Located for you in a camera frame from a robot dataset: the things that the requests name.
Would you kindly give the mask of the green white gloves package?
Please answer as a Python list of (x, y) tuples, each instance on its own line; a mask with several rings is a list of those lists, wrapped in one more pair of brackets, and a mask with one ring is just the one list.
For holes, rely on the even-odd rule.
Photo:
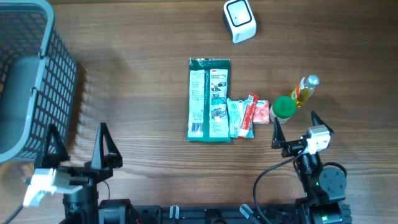
[(189, 61), (187, 140), (229, 142), (227, 109), (230, 60), (191, 58)]

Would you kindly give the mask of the yellow oil bottle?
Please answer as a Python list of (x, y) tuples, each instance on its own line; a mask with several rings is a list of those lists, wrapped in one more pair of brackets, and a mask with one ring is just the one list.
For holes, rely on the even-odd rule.
[(308, 77), (303, 77), (301, 79), (300, 83), (290, 94), (291, 99), (295, 101), (298, 108), (303, 106), (303, 104), (313, 95), (319, 84), (320, 79), (317, 75), (309, 75)]

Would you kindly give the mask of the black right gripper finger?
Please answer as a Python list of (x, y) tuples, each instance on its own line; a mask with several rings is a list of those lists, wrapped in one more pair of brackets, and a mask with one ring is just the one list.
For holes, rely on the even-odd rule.
[(272, 137), (271, 148), (280, 149), (284, 148), (286, 145), (285, 136), (283, 134), (282, 128), (280, 126), (280, 122), (278, 117), (274, 118), (274, 132)]
[(311, 111), (311, 119), (313, 126), (319, 126), (319, 125), (324, 125), (327, 130), (329, 131), (330, 135), (334, 133), (334, 131), (327, 125), (320, 117), (319, 115), (316, 114), (315, 111)]

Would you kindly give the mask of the green lid jar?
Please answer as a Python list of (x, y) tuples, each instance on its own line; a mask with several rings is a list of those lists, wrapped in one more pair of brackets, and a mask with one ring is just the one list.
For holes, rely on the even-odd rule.
[(289, 96), (280, 96), (269, 109), (270, 121), (277, 118), (280, 124), (286, 123), (296, 112), (295, 101)]

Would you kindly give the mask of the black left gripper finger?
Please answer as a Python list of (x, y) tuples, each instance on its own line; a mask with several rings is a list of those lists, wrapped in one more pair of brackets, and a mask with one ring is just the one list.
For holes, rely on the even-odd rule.
[(61, 140), (61, 135), (54, 124), (49, 124), (44, 147), (39, 151), (34, 162), (35, 168), (57, 168), (70, 156)]
[(106, 123), (100, 123), (94, 145), (91, 161), (85, 163), (85, 168), (93, 170), (111, 170), (123, 166), (123, 158), (116, 147)]

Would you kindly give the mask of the mint green sachet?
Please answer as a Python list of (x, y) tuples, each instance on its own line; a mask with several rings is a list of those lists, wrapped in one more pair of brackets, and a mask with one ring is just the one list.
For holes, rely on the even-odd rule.
[(229, 136), (231, 138), (238, 138), (239, 136), (239, 131), (241, 129), (248, 102), (248, 100), (233, 101), (230, 98), (227, 99)]

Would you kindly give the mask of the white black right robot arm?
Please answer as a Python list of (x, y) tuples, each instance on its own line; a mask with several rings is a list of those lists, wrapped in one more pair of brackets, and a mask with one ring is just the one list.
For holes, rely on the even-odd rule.
[(287, 141), (279, 120), (274, 119), (271, 148), (293, 164), (305, 196), (293, 204), (271, 205), (267, 210), (282, 223), (351, 223), (346, 199), (347, 170), (337, 162), (325, 162), (320, 152), (330, 147), (333, 130), (311, 112), (312, 126), (298, 140)]

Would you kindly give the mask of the red coffee stick sachet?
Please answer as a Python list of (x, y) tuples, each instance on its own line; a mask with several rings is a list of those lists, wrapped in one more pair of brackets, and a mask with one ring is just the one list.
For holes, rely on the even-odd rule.
[(254, 111), (256, 108), (256, 103), (258, 101), (259, 97), (255, 94), (250, 94), (248, 96), (248, 101), (246, 104), (246, 110), (245, 114), (243, 117), (243, 122), (241, 124), (241, 128), (239, 130), (239, 139), (246, 139), (249, 131), (251, 130), (251, 125), (252, 125), (252, 117), (254, 115)]

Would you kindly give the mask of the small orange box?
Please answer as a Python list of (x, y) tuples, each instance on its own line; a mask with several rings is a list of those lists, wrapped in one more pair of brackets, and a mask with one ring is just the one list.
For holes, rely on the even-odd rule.
[(269, 101), (258, 100), (254, 110), (252, 121), (254, 124), (269, 124)]

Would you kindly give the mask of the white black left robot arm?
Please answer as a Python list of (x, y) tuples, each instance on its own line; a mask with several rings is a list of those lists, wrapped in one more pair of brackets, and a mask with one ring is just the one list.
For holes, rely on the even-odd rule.
[(56, 125), (47, 128), (45, 144), (34, 163), (34, 175), (23, 205), (38, 206), (47, 192), (63, 194), (65, 218), (62, 223), (135, 223), (129, 199), (98, 201), (97, 185), (123, 166), (106, 123), (98, 127), (94, 151), (83, 167), (62, 166), (70, 160)]

